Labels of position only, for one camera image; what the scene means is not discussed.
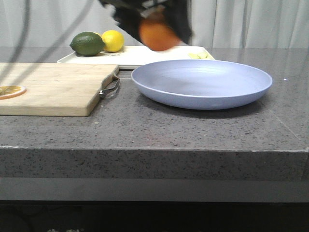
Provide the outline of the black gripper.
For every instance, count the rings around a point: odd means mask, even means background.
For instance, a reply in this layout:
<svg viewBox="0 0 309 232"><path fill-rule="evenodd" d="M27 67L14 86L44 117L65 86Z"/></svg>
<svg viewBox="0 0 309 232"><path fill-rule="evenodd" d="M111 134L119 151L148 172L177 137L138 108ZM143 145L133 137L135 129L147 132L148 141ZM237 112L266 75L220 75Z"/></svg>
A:
<svg viewBox="0 0 309 232"><path fill-rule="evenodd" d="M141 43L139 26L141 15L164 13L167 24L185 44L189 44L192 30L189 25L187 0L100 0L103 7L112 5L114 20L119 28Z"/></svg>

